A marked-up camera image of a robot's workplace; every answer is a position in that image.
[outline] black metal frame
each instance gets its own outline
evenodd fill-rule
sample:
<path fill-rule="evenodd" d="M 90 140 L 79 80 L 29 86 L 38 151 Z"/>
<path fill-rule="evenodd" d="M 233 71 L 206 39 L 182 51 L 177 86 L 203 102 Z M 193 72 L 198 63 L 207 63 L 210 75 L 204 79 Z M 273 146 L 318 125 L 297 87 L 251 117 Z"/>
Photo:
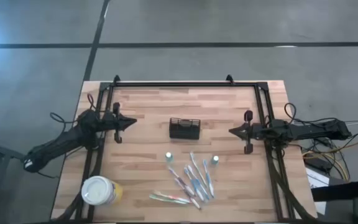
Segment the black metal frame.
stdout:
<path fill-rule="evenodd" d="M 265 113 L 262 104 L 262 97 L 260 92 L 265 95 L 268 117 L 269 119 L 274 119 L 273 107 L 272 102 L 270 99 L 269 93 L 269 86 L 267 82 L 234 82 L 230 75 L 227 76 L 226 81 L 222 82 L 119 82 L 121 79 L 116 76 L 112 83 L 110 82 L 102 82 L 99 86 L 99 96 L 97 100 L 96 109 L 100 111 L 101 103 L 103 100 L 103 95 L 106 90 L 108 90 L 108 99 L 106 102 L 106 110 L 110 110 L 112 104 L 112 95 L 114 91 L 114 87 L 125 88 L 125 87 L 228 87 L 228 86 L 236 86 L 236 87 L 251 87 L 255 91 L 255 97 L 258 107 L 258 114 L 260 122 L 264 125 L 265 124 Z M 83 182 L 93 176 L 99 175 L 101 171 L 101 162 L 103 158 L 103 151 L 104 151 L 104 138 L 105 134 L 100 138 L 99 147 L 97 148 L 97 156 L 96 156 L 96 163 L 95 167 L 91 173 L 91 161 L 94 151 L 88 151 L 85 160 L 85 168 L 83 172 L 83 178 L 81 185 Z M 275 169 L 273 163 L 273 150 L 276 150 L 277 155 L 280 155 L 280 149 L 272 149 L 268 142 L 265 142 L 265 150 L 266 150 L 266 160 L 268 165 L 269 174 L 272 173 L 272 170 Z M 278 167 L 280 175 L 284 181 L 284 183 L 288 186 L 288 179 L 287 173 L 285 171 L 284 161 L 281 156 L 277 156 Z M 286 199 L 286 206 L 288 211 L 288 217 L 284 217 L 282 204 L 280 201 L 280 194 L 278 191 L 278 185 L 274 178 L 270 175 L 270 182 L 272 185 L 272 193 L 273 193 L 273 201 L 275 205 L 275 212 L 277 214 L 277 220 L 280 221 L 288 221 L 288 219 L 295 219 L 295 214 L 293 210 L 292 204 Z M 76 206 L 76 215 L 75 219 L 72 220 L 77 223 L 91 223 L 93 221 L 94 215 L 94 207 L 89 206 L 88 213 L 86 218 L 82 218 L 83 216 L 83 202 L 78 203 Z"/>

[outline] butcher block tabletop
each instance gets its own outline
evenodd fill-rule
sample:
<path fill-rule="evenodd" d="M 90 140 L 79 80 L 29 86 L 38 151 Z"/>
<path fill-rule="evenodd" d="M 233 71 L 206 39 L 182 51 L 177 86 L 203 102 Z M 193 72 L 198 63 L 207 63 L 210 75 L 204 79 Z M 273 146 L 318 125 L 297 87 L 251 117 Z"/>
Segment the butcher block tabletop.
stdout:
<path fill-rule="evenodd" d="M 288 102 L 284 82 L 267 82 L 275 118 L 288 119 L 283 109 Z M 97 99 L 99 84 L 84 82 L 77 114 L 90 107 L 88 93 Z M 259 122 L 252 87 L 114 88 L 113 102 L 120 102 L 121 113 L 137 122 L 121 132 L 122 144 L 114 141 L 114 131 L 106 134 L 100 175 L 120 184 L 124 193 L 117 204 L 95 207 L 94 222 L 277 221 L 263 142 L 252 141 L 254 152 L 245 155 L 245 142 L 228 132 L 244 122 L 246 110 L 254 112 L 252 122 Z M 170 139 L 170 118 L 200 119 L 200 139 Z M 189 153 L 194 152 L 203 173 L 202 160 L 219 156 L 217 166 L 209 165 L 215 198 L 199 201 L 202 210 L 149 198 L 154 190 L 186 197 L 167 169 L 166 152 L 172 153 L 171 166 L 189 186 L 183 171 L 185 165 L 192 165 Z M 52 218 L 61 215 L 79 192 L 85 158 L 86 149 L 81 149 L 65 159 Z M 299 148 L 286 148 L 284 161 L 291 191 L 316 216 Z"/>

